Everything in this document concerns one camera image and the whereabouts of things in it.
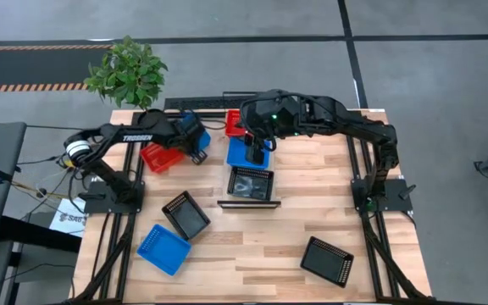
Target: blue plastic basket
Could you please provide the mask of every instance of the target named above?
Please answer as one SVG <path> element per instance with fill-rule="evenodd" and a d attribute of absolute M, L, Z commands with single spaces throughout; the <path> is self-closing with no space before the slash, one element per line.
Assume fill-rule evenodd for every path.
<path fill-rule="evenodd" d="M 227 153 L 227 164 L 231 166 L 240 166 L 249 169 L 266 169 L 269 167 L 270 152 L 264 151 L 264 161 L 263 164 L 253 164 L 246 161 L 246 144 L 241 139 L 236 137 L 231 137 L 229 139 L 229 152 Z"/>
<path fill-rule="evenodd" d="M 191 244 L 161 225 L 154 225 L 147 238 L 136 251 L 167 275 L 175 275 L 184 263 Z"/>

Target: wooden tabletop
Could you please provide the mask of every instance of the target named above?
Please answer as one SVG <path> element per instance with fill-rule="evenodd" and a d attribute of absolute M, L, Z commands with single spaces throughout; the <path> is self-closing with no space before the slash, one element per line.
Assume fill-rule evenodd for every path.
<path fill-rule="evenodd" d="M 364 111 L 371 119 L 386 121 L 383 110 Z M 129 124 L 132 114 L 114 111 L 111 123 Z M 217 201 L 227 198 L 229 140 L 222 130 L 208 132 L 212 141 L 202 165 L 186 159 L 161 175 L 145 169 L 146 196 L 136 218 L 124 302 L 373 301 L 363 229 L 350 190 L 352 168 L 346 137 L 296 136 L 278 141 L 271 169 L 275 171 L 274 197 L 281 200 L 281 206 L 273 210 L 222 209 Z M 104 160 L 121 169 L 125 148 L 125 144 L 113 146 Z M 356 148 L 360 156 L 360 146 Z M 399 174 L 394 169 L 390 175 Z M 190 192 L 212 223 L 191 240 L 186 261 L 175 276 L 169 276 L 138 256 L 136 249 L 155 224 L 175 232 L 161 207 L 183 191 Z M 384 215 L 393 258 L 415 286 L 429 295 L 412 223 L 398 212 Z M 96 214 L 87 220 L 74 277 L 77 293 L 90 280 L 104 218 L 104 214 Z M 125 222 L 123 219 L 120 233 Z M 110 219 L 98 267 L 106 256 L 111 223 Z M 310 236 L 355 256 L 346 288 L 299 267 Z M 385 267 L 379 257 L 378 261 L 384 294 L 389 295 Z M 109 296 L 115 295 L 118 270 L 119 261 L 114 265 Z"/>

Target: red tray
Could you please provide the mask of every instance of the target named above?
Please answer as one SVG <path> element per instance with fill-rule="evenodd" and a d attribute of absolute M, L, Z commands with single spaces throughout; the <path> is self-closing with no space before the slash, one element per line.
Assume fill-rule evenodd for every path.
<path fill-rule="evenodd" d="M 227 118 L 225 119 L 225 123 L 227 124 L 225 127 L 225 134 L 227 136 L 244 136 L 246 134 L 246 130 L 244 128 L 236 127 L 236 123 L 238 123 L 240 120 L 240 110 L 233 109 L 227 111 Z"/>
<path fill-rule="evenodd" d="M 184 158 L 184 153 L 175 148 L 164 149 L 158 144 L 150 144 L 141 149 L 141 157 L 154 173 L 161 173 Z"/>

